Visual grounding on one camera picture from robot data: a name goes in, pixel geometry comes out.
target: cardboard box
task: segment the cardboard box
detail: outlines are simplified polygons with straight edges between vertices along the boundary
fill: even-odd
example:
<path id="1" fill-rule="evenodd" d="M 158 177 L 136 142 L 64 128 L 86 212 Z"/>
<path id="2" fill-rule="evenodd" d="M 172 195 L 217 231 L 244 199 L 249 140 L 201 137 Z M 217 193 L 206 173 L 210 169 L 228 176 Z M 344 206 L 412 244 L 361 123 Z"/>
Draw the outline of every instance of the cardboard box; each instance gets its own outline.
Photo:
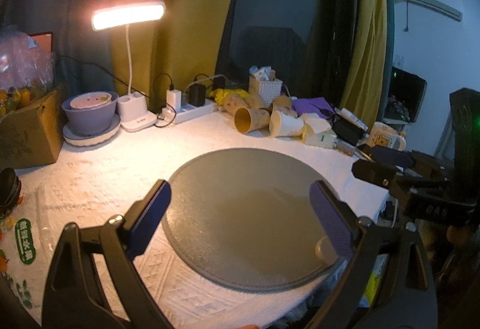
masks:
<path id="1" fill-rule="evenodd" d="M 63 144 L 65 91 L 58 87 L 0 122 L 0 169 L 53 164 Z"/>

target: power strip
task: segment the power strip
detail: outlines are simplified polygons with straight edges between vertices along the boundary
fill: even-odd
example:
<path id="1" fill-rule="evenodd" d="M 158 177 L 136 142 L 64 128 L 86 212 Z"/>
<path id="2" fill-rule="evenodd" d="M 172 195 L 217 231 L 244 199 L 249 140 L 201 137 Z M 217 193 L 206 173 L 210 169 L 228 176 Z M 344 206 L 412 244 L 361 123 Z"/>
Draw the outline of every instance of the power strip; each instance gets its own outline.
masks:
<path id="1" fill-rule="evenodd" d="M 165 107 L 162 109 L 162 115 L 165 119 L 165 122 L 170 122 L 173 119 L 173 124 L 179 124 L 186 122 L 187 120 L 192 120 L 207 114 L 211 114 L 217 110 L 218 105 L 207 99 L 205 100 L 205 104 L 201 107 L 195 107 L 191 104 L 182 106 L 180 111 L 177 111 L 177 116 L 175 116 L 175 113 L 170 108 Z"/>

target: mug handle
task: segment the mug handle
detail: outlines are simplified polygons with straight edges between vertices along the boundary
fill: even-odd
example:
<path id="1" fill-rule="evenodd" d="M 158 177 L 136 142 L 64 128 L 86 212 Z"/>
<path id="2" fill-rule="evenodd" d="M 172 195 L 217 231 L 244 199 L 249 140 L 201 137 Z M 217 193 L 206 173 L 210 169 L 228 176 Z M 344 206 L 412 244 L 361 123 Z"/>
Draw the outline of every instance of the mug handle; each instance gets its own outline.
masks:
<path id="1" fill-rule="evenodd" d="M 406 142 L 405 138 L 402 137 L 401 135 L 399 135 L 397 138 L 398 138 L 398 140 L 400 141 L 400 146 L 398 147 L 397 150 L 400 151 L 400 152 L 402 152 L 402 151 L 404 151 L 404 150 L 406 149 L 406 147 L 407 147 L 407 142 Z"/>

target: white mug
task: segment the white mug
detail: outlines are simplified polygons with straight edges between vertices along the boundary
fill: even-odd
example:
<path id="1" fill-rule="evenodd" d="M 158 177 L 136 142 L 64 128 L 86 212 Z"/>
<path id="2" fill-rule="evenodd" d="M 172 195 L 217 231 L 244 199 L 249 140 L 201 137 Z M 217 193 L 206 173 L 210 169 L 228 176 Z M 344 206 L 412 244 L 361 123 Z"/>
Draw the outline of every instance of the white mug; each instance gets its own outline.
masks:
<path id="1" fill-rule="evenodd" d="M 398 135 L 393 128 L 381 122 L 375 122 L 366 143 L 370 147 L 384 146 L 399 151 L 405 150 L 407 146 L 404 137 Z"/>

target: purple envelope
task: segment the purple envelope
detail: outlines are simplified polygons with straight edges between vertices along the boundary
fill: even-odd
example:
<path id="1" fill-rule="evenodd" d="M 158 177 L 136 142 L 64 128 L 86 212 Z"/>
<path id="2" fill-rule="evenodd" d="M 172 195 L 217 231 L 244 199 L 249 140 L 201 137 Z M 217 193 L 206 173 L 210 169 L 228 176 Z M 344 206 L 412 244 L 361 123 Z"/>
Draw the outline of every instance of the purple envelope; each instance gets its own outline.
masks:
<path id="1" fill-rule="evenodd" d="M 298 113 L 298 116 L 305 113 L 315 113 L 320 118 L 329 119 L 335 114 L 332 106 L 323 97 L 294 100 L 293 108 Z"/>

